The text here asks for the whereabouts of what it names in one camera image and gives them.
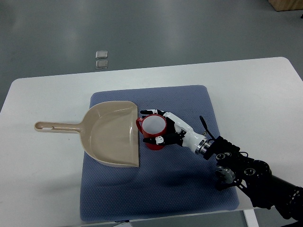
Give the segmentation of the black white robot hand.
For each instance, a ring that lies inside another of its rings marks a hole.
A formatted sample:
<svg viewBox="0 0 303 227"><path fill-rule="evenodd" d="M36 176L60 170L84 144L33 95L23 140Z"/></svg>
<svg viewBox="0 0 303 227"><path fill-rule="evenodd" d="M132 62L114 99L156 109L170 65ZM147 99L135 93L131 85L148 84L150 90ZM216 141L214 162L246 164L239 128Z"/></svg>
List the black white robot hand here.
<svg viewBox="0 0 303 227"><path fill-rule="evenodd" d="M159 109L141 110L141 118L150 114L163 116L167 123L166 133L150 139L144 139L143 142L149 149L158 150L164 146L178 144L181 147L189 148L193 153L202 154L204 146L209 146L208 139L203 134L198 134L184 120L171 112Z"/></svg>

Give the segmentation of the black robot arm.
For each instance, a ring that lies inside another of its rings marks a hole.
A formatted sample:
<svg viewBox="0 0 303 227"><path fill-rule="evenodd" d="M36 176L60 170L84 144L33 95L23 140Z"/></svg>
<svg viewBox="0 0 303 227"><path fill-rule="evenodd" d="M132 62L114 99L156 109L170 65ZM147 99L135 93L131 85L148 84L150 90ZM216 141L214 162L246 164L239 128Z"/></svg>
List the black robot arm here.
<svg viewBox="0 0 303 227"><path fill-rule="evenodd" d="M275 207L283 218L302 223L302 187L274 176L266 162L250 158L247 152L221 136L203 143L198 152L206 160L215 157L217 190L238 187L253 207L268 210Z"/></svg>

